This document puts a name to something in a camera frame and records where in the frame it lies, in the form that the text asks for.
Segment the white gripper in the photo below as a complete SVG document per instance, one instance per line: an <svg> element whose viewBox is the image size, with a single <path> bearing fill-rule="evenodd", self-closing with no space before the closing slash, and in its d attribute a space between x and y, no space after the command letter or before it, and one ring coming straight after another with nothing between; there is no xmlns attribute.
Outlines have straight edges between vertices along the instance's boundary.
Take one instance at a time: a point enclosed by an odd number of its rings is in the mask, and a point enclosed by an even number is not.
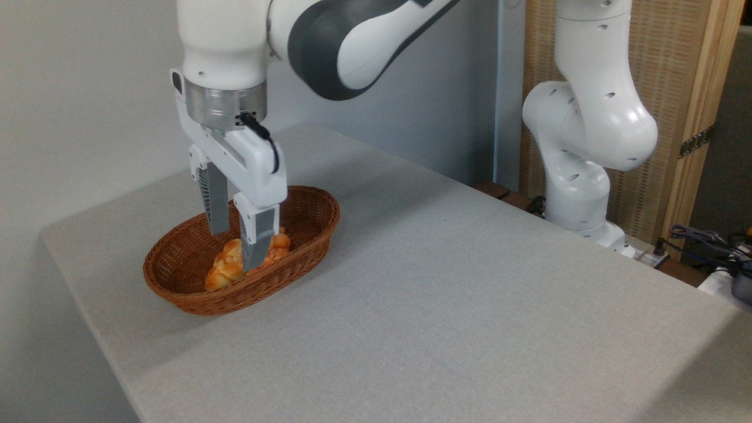
<svg viewBox="0 0 752 423"><path fill-rule="evenodd" d="M252 89L202 88L176 69L171 77L210 232L217 236L230 230L231 183L237 189L233 201L241 222L243 269L260 267L279 234L279 204L287 198L284 153L256 118L260 108Z"/></svg>

